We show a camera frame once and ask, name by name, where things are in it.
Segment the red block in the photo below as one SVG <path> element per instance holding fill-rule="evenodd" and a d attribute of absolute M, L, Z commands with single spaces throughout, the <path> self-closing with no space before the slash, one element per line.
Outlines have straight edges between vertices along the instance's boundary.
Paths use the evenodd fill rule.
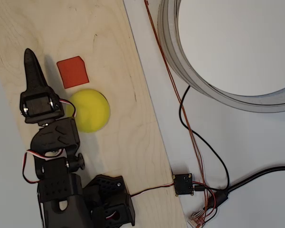
<path fill-rule="evenodd" d="M 81 57 L 73 57 L 57 62 L 65 89 L 88 83 L 85 63 Z"/>

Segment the gray rim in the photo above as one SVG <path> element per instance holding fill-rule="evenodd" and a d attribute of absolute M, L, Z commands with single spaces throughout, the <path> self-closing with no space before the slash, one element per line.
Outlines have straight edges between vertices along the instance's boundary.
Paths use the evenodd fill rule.
<path fill-rule="evenodd" d="M 181 0 L 162 0 L 158 13 L 159 39 L 172 69 L 191 87 L 228 106 L 257 113 L 285 111 L 285 88 L 262 96 L 239 96 L 209 85 L 194 70 L 181 48 L 178 34 L 178 9 Z"/>

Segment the white table surface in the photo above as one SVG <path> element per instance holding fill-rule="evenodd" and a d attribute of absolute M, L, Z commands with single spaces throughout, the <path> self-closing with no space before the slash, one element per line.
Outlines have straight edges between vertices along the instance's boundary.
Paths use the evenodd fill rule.
<path fill-rule="evenodd" d="M 155 14 L 158 0 L 149 3 Z M 153 38 L 143 0 L 125 0 L 125 5 L 172 170 L 192 172 L 198 180 L 189 134 L 179 122 L 178 102 Z M 175 81 L 183 93 L 187 85 L 177 76 Z M 193 89 L 188 93 L 185 107 L 191 126 L 225 161 L 232 182 L 262 167 L 285 164 L 285 113 L 236 110 Z M 224 169 L 200 140 L 198 143 L 209 184 L 223 185 Z M 0 228 L 31 228 L 40 224 L 36 186 L 26 185 L 21 176 L 24 149 L 0 84 Z M 186 215 L 202 205 L 201 194 L 180 199 Z M 208 228 L 278 226 L 285 227 L 285 172 L 269 174 L 231 193 L 216 219 L 207 225 Z"/>
<path fill-rule="evenodd" d="M 200 180 L 188 131 L 178 117 L 179 104 L 153 36 L 143 0 L 124 0 L 167 155 L 175 174 L 192 172 Z M 154 19 L 160 0 L 149 0 Z M 187 85 L 174 77 L 179 92 Z M 191 89 L 184 106 L 192 128 L 218 152 L 228 167 L 231 182 L 272 165 L 285 165 L 285 113 L 240 111 Z M 198 139 L 209 185 L 226 183 L 218 159 Z M 202 206 L 202 193 L 180 196 L 185 215 Z M 234 191 L 220 206 L 209 228 L 285 226 L 285 171 L 271 173 Z"/>

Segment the white surface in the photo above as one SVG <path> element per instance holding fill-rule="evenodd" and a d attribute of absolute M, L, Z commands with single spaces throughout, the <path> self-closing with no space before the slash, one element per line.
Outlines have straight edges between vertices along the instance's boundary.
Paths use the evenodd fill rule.
<path fill-rule="evenodd" d="M 200 175 L 179 104 L 158 51 L 143 0 L 124 0 L 172 170 Z M 159 0 L 149 0 L 157 18 Z M 181 94 L 187 85 L 175 76 Z M 257 114 L 223 105 L 191 89 L 184 103 L 191 126 L 225 161 L 231 181 L 271 165 L 285 164 L 285 113 Z M 224 169 L 198 140 L 209 185 L 224 185 Z M 181 196 L 185 215 L 202 206 L 202 194 Z M 272 173 L 234 191 L 207 228 L 285 227 L 285 172 Z"/>
<path fill-rule="evenodd" d="M 285 88 L 285 0 L 182 0 L 179 33 L 212 86 L 248 96 Z"/>
<path fill-rule="evenodd" d="M 41 227 L 37 186 L 21 175 L 24 151 L 0 82 L 0 228 Z"/>

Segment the plywood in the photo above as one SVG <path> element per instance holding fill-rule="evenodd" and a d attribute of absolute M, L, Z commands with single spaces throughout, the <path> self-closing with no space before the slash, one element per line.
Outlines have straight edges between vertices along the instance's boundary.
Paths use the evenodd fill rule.
<path fill-rule="evenodd" d="M 19 111 L 19 96 L 26 89 L 26 48 L 35 52 L 60 97 L 93 88 L 110 103 L 108 125 L 96 133 L 80 133 L 84 184 L 100 173 L 123 175 L 135 193 L 172 181 L 122 0 L 0 0 L 0 79 L 29 148 L 38 126 L 25 124 Z M 65 90 L 56 62 L 75 56 L 84 60 L 90 82 Z M 186 227 L 174 194 L 167 188 L 134 198 L 136 227 Z"/>

